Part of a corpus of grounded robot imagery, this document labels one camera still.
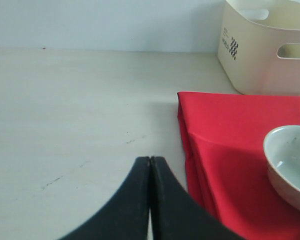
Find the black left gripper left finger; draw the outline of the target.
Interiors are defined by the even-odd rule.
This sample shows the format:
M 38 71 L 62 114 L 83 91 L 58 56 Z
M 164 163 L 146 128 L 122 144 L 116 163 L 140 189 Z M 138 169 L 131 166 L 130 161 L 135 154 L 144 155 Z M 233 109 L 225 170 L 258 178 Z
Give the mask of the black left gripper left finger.
M 138 157 L 109 201 L 63 240 L 146 240 L 150 158 Z

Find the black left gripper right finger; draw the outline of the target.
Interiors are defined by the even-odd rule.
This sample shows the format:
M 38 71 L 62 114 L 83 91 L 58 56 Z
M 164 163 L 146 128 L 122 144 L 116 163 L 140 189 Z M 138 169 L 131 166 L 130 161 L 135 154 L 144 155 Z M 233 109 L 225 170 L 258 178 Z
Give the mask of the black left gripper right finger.
M 241 240 L 185 191 L 164 157 L 149 160 L 150 211 L 155 240 Z

